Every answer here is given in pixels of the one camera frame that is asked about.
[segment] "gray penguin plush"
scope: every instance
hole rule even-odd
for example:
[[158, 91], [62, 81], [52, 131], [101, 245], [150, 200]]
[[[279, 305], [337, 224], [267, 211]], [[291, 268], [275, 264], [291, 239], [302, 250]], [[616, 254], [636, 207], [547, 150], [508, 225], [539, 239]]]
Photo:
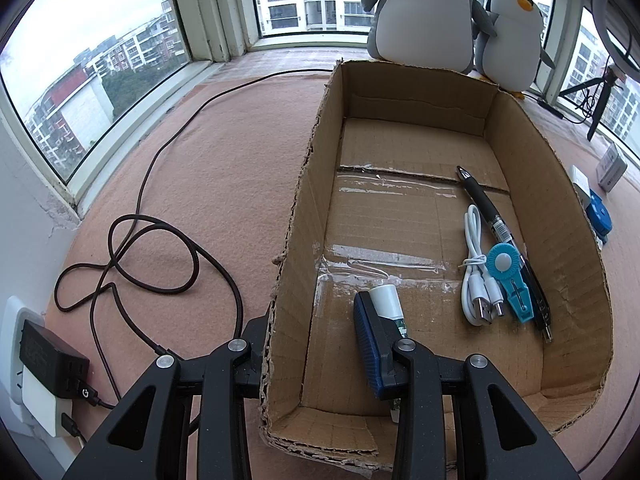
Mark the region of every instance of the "gray penguin plush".
[[375, 59], [468, 73], [477, 31], [495, 36], [477, 0], [362, 0], [367, 12], [376, 3], [367, 41]]
[[479, 73], [517, 94], [531, 86], [540, 60], [556, 68], [542, 48], [544, 18], [533, 0], [487, 0], [486, 10], [496, 36], [480, 32], [476, 39]]

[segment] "black power adapter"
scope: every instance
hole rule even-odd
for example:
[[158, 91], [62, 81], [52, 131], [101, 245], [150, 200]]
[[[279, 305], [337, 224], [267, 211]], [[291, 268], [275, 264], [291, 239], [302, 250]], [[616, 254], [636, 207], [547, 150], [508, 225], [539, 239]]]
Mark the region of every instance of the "black power adapter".
[[88, 397], [93, 389], [87, 389], [86, 385], [89, 359], [51, 330], [26, 320], [20, 341], [20, 361], [54, 396], [84, 397], [91, 402]]

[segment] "black cable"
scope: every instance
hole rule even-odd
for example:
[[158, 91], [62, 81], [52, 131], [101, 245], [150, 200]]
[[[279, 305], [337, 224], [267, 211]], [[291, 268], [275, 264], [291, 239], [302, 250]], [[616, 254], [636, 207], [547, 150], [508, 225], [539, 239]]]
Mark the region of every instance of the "black cable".
[[578, 470], [578, 475], [581, 474], [585, 469], [587, 469], [593, 463], [593, 461], [597, 459], [598, 455], [602, 452], [605, 446], [609, 443], [609, 440], [611, 440], [611, 438], [613, 437], [613, 434], [616, 433], [616, 430], [618, 429], [620, 422], [622, 422], [622, 419], [625, 416], [626, 410], [628, 410], [629, 406], [631, 405], [631, 401], [633, 400], [634, 395], [636, 394], [636, 390], [638, 389], [638, 383], [640, 383], [640, 372], [638, 372], [638, 377], [636, 377], [636, 384], [634, 384], [634, 389], [631, 390], [631, 395], [629, 395], [629, 399], [626, 402], [625, 409], [622, 410], [622, 413], [620, 413], [620, 417], [618, 418], [616, 425], [613, 427], [613, 430], [611, 430], [611, 433], [609, 433], [609, 436], [606, 438], [602, 446], [600, 446], [600, 449], [597, 450], [596, 454], [593, 455], [591, 459]]
[[[200, 261], [198, 259], [198, 255], [203, 256], [204, 259], [206, 259], [211, 265], [213, 265], [216, 268], [216, 270], [222, 275], [222, 277], [225, 279], [225, 281], [227, 282], [227, 284], [231, 288], [231, 290], [233, 292], [233, 295], [234, 295], [235, 302], [236, 302], [236, 325], [235, 325], [235, 328], [234, 328], [233, 337], [234, 338], [239, 338], [241, 336], [241, 333], [242, 333], [242, 314], [243, 314], [243, 312], [242, 312], [243, 311], [243, 309], [242, 309], [242, 297], [240, 295], [240, 291], [238, 289], [238, 286], [236, 285], [236, 282], [234, 282], [233, 278], [226, 271], [225, 267], [223, 267], [222, 264], [220, 264], [213, 256], [211, 256], [211, 254], [209, 254], [202, 247], [200, 247], [197, 243], [195, 243], [193, 240], [191, 240], [187, 235], [185, 235], [182, 231], [180, 231], [179, 229], [175, 228], [171, 224], [167, 224], [166, 222], [164, 222], [164, 221], [162, 221], [161, 219], [158, 219], [158, 218], [154, 218], [154, 217], [151, 217], [151, 216], [146, 216], [146, 215], [140, 214], [140, 208], [141, 208], [141, 205], [142, 205], [142, 195], [144, 193], [146, 183], [147, 183], [147, 181], [149, 179], [149, 176], [151, 174], [151, 171], [152, 171], [152, 169], [153, 169], [153, 167], [154, 167], [154, 165], [156, 163], [156, 160], [158, 160], [158, 157], [164, 151], [164, 149], [167, 146], [169, 146], [172, 142], [174, 142], [174, 140], [177, 139], [178, 136], [180, 136], [180, 134], [187, 128], [187, 126], [189, 126], [189, 124], [191, 124], [191, 121], [193, 121], [194, 118], [196, 118], [196, 116], [204, 109], [204, 107], [206, 107], [208, 104], [210, 104], [210, 102], [212, 102], [215, 99], [218, 99], [219, 97], [222, 97], [222, 96], [224, 96], [226, 94], [229, 94], [229, 93], [234, 92], [236, 90], [239, 90], [241, 88], [245, 88], [247, 86], [259, 83], [260, 81], [264, 81], [265, 79], [269, 79], [269, 78], [274, 77], [274, 76], [292, 74], [292, 73], [302, 73], [302, 72], [332, 72], [332, 70], [328, 70], [328, 69], [324, 69], [324, 68], [304, 68], [304, 69], [299, 69], [299, 70], [283, 70], [281, 72], [274, 72], [274, 73], [271, 73], [269, 75], [266, 75], [266, 76], [263, 76], [263, 77], [259, 77], [258, 79], [254, 79], [252, 81], [249, 81], [247, 83], [243, 83], [241, 85], [235, 86], [233, 88], [229, 88], [229, 89], [227, 89], [227, 90], [225, 90], [223, 92], [220, 92], [219, 94], [214, 95], [213, 97], [210, 97], [206, 101], [204, 101], [204, 103], [200, 105], [200, 107], [189, 117], [189, 119], [187, 119], [187, 121], [180, 127], [180, 129], [178, 129], [178, 131], [175, 134], [173, 134], [167, 140], [167, 142], [165, 142], [156, 151], [156, 154], [154, 155], [154, 158], [151, 160], [151, 163], [149, 164], [149, 167], [146, 170], [145, 177], [142, 179], [142, 184], [140, 185], [140, 190], [138, 191], [138, 200], [136, 202], [136, 211], [135, 211], [135, 213], [121, 216], [121, 217], [117, 218], [111, 224], [111, 227], [109, 229], [109, 235], [108, 235], [108, 238], [107, 238], [107, 244], [108, 244], [108, 248], [109, 248], [109, 256], [111, 258], [110, 261], [108, 263], [106, 263], [106, 264], [76, 263], [76, 264], [73, 264], [73, 265], [67, 267], [66, 269], [64, 269], [62, 271], [62, 273], [60, 274], [60, 276], [58, 277], [58, 280], [56, 282], [56, 286], [55, 286], [54, 291], [53, 291], [53, 298], [54, 298], [54, 301], [56, 303], [56, 307], [58, 308], [58, 310], [60, 310], [61, 312], [71, 312], [71, 311], [75, 310], [76, 308], [84, 305], [85, 303], [88, 303], [89, 301], [91, 302], [91, 307], [89, 309], [89, 324], [90, 324], [90, 327], [91, 327], [92, 336], [94, 338], [95, 347], [96, 347], [96, 349], [98, 351], [98, 355], [100, 356], [100, 360], [102, 361], [102, 365], [104, 366], [104, 370], [107, 373], [107, 377], [109, 378], [109, 382], [111, 383], [111, 387], [113, 388], [113, 392], [115, 393], [116, 398], [118, 400], [120, 400], [122, 398], [122, 395], [120, 394], [120, 391], [119, 391], [118, 386], [116, 384], [115, 378], [113, 377], [113, 373], [111, 372], [111, 367], [109, 366], [107, 358], [104, 355], [104, 352], [102, 350], [102, 346], [100, 344], [100, 340], [98, 339], [98, 334], [97, 334], [96, 329], [95, 329], [95, 319], [94, 319], [95, 305], [96, 305], [96, 301], [98, 299], [98, 296], [100, 296], [100, 294], [102, 294], [103, 292], [105, 292], [107, 290], [111, 291], [111, 293], [113, 294], [113, 299], [115, 300], [115, 303], [116, 303], [116, 307], [118, 308], [118, 311], [119, 311], [120, 315], [122, 316], [122, 319], [127, 323], [129, 328], [140, 339], [142, 339], [143, 342], [146, 343], [146, 345], [151, 347], [151, 349], [156, 354], [162, 355], [162, 354], [166, 354], [167, 352], [171, 352], [171, 351], [165, 349], [164, 347], [160, 346], [158, 343], [153, 341], [129, 317], [129, 314], [127, 313], [126, 309], [124, 308], [124, 306], [122, 304], [122, 301], [120, 300], [120, 295], [118, 294], [118, 288], [117, 288], [117, 286], [116, 286], [116, 284], [114, 282], [109, 282], [109, 283], [103, 285], [104, 279], [105, 279], [107, 273], [112, 268], [115, 268], [124, 278], [126, 278], [128, 281], [130, 281], [134, 285], [137, 285], [140, 288], [143, 288], [145, 290], [149, 290], [150, 292], [155, 292], [156, 294], [180, 294], [181, 292], [184, 292], [185, 290], [188, 290], [188, 288], [190, 288], [193, 285], [193, 283], [195, 283], [195, 281], [196, 281], [196, 279], [198, 277], [198, 273], [200, 271]], [[132, 221], [131, 227], [129, 228], [129, 231], [127, 232], [125, 237], [122, 239], [121, 243], [118, 245], [116, 250], [114, 250], [113, 249], [113, 232], [114, 232], [115, 228], [119, 224], [124, 222], [124, 221]], [[136, 228], [136, 225], [138, 224], [138, 221], [149, 222], [150, 225], [140, 229], [140, 231], [138, 231], [137, 233], [133, 234], [134, 230]], [[172, 234], [174, 234], [175, 236], [180, 238], [180, 240], [184, 243], [184, 245], [187, 247], [187, 249], [190, 252], [191, 260], [192, 260], [192, 263], [193, 263], [193, 271], [191, 273], [191, 277], [187, 280], [187, 282], [185, 282], [181, 286], [173, 287], [173, 288], [164, 288], [164, 287], [149, 285], [148, 283], [141, 282], [140, 280], [137, 280], [136, 278], [134, 278], [133, 276], [128, 274], [119, 264], [119, 261], [122, 259], [124, 254], [133, 245], [133, 243], [136, 240], [138, 240], [144, 234], [146, 234], [148, 232], [151, 232], [151, 231], [155, 231], [155, 230], [171, 232]], [[97, 282], [95, 290], [91, 294], [85, 296], [84, 298], [82, 298], [79, 301], [76, 301], [71, 306], [62, 306], [62, 305], [60, 305], [60, 301], [58, 300], [58, 289], [60, 287], [60, 283], [62, 282], [62, 279], [68, 273], [72, 272], [73, 270], [77, 270], [77, 269], [95, 269], [95, 270], [101, 270], [102, 273], [100, 275], [100, 279]], [[171, 352], [171, 353], [174, 354], [177, 358], [181, 358], [175, 352]], [[107, 408], [107, 409], [113, 409], [113, 407], [114, 407], [113, 405], [108, 404], [108, 403], [103, 402], [103, 401], [100, 401], [98, 403], [98, 405], [100, 405], [100, 406], [102, 406], [104, 408]], [[199, 420], [199, 418], [197, 417], [194, 421], [192, 421], [191, 425], [193, 425], [195, 423], [195, 428], [197, 428], [197, 421], [198, 420]]]
[[113, 408], [115, 408], [113, 404], [104, 402], [102, 399], [98, 399], [98, 406], [101, 406], [102, 408], [106, 408], [107, 410], [112, 410]]
[[62, 415], [60, 415], [60, 425], [69, 435], [78, 437], [82, 441], [83, 446], [86, 444], [86, 439], [82, 434], [82, 431], [80, 431], [76, 422], [65, 412], [62, 412]]

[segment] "white cap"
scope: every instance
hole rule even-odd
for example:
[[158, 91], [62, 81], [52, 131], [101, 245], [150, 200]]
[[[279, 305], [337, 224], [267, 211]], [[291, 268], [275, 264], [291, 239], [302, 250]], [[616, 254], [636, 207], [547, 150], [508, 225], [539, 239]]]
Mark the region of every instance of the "white cap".
[[395, 285], [380, 285], [369, 291], [371, 301], [380, 317], [403, 319], [400, 298]]

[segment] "window sill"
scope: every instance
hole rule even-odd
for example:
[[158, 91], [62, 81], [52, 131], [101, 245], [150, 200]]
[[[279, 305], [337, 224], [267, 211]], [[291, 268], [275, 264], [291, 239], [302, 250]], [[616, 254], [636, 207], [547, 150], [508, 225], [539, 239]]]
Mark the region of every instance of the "window sill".
[[209, 61], [185, 65], [120, 118], [67, 185], [76, 198], [80, 218], [84, 218], [104, 184], [140, 139], [151, 132], [178, 101], [220, 67]]
[[335, 34], [331, 32], [303, 32], [288, 36], [272, 36], [256, 41], [249, 51], [292, 46], [356, 46], [366, 47], [365, 34]]

